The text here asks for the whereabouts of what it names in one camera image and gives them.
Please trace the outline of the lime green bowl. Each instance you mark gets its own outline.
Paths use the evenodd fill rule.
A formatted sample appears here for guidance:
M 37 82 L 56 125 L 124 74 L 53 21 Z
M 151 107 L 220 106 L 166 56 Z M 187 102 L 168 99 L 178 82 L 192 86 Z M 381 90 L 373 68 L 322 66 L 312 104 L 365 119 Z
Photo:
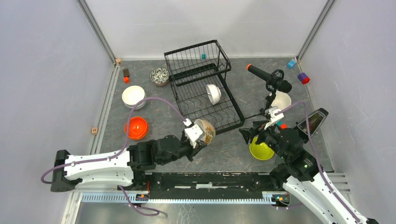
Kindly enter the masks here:
M 275 152 L 265 143 L 256 144 L 258 137 L 254 137 L 252 142 L 249 144 L 249 151 L 251 155 L 261 161 L 271 159 Z

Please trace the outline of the patterned cream bowl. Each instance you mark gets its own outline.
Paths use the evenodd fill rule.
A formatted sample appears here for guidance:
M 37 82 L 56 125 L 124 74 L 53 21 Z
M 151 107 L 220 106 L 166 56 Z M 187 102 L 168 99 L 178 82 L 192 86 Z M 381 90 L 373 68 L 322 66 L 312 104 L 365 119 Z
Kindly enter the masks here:
M 200 140 L 207 145 L 210 144 L 216 136 L 216 130 L 214 126 L 209 121 L 204 119 L 196 119 L 194 124 L 198 125 L 204 133 L 204 137 L 201 137 Z

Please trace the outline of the beige ceramic bowl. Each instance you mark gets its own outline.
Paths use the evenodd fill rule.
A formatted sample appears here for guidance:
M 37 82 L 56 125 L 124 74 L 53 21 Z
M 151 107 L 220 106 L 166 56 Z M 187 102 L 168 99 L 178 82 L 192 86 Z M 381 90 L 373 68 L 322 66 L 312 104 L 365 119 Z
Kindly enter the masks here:
M 285 108 L 291 106 L 292 100 L 287 93 L 276 91 L 275 98 L 271 103 L 271 107 L 277 107 L 280 110 L 284 110 Z

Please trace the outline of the orange bowl rack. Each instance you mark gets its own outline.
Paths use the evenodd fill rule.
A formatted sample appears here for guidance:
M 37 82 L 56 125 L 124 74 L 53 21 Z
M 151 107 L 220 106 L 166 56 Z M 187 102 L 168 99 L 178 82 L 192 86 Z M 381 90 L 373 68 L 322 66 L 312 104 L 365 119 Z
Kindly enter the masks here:
M 146 137 L 149 131 L 147 121 L 142 117 L 133 117 L 124 126 L 124 132 L 132 140 L 141 140 Z

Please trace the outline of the white bowl grey rim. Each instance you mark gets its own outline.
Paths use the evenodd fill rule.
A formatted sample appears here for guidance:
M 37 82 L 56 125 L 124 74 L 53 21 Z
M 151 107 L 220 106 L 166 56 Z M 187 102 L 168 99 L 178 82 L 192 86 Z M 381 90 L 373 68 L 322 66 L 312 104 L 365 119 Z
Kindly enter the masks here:
M 138 101 L 136 101 L 136 100 L 123 100 L 123 103 L 124 103 L 124 105 L 126 107 L 128 107 L 128 108 L 134 108 L 135 107 L 136 110 L 139 110 L 139 109 L 143 108 L 145 106 L 145 104 L 146 104 L 146 101 L 143 101 L 143 102 L 140 102 L 140 103 L 138 103 L 138 102 L 139 102 L 139 100 Z

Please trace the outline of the black wire dish rack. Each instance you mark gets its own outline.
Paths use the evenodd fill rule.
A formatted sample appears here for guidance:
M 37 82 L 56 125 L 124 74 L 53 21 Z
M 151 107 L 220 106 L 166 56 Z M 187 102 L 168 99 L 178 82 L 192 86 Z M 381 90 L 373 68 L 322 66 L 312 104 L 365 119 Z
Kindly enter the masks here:
M 165 52 L 164 58 L 182 115 L 209 121 L 217 134 L 242 127 L 245 117 L 226 83 L 231 62 L 216 39 Z M 215 105 L 208 98 L 207 84 L 220 88 L 221 98 Z

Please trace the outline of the pink floral bowl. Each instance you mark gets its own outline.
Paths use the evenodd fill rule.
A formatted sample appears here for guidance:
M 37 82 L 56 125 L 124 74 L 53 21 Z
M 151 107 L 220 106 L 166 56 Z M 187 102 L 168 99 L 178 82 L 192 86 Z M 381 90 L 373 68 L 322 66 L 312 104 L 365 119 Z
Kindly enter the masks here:
M 157 86 L 163 86 L 168 83 L 169 76 L 170 75 L 167 69 L 157 68 L 151 71 L 149 79 L 153 84 Z

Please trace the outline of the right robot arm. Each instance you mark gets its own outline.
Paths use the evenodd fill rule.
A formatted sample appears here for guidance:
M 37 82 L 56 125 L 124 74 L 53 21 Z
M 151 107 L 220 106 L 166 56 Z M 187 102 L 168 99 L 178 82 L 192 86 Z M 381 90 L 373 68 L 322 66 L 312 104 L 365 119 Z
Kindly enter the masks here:
M 293 128 L 276 126 L 264 129 L 255 121 L 251 128 L 241 128 L 247 144 L 265 143 L 282 159 L 270 172 L 270 185 L 295 196 L 324 224 L 375 224 L 362 215 L 335 187 L 317 159 L 304 149 L 304 140 Z

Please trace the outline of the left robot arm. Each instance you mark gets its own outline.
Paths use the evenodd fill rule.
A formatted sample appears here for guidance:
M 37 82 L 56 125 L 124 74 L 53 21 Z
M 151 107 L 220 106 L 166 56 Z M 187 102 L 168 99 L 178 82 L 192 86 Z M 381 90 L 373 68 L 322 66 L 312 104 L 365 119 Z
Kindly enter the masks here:
M 212 140 L 213 136 L 208 134 L 191 139 L 183 133 L 181 139 L 167 135 L 162 139 L 139 142 L 103 154 L 82 156 L 59 150 L 52 171 L 50 190 L 67 192 L 89 187 L 133 187 L 141 190 L 147 184 L 145 171 L 183 157 L 192 161 Z

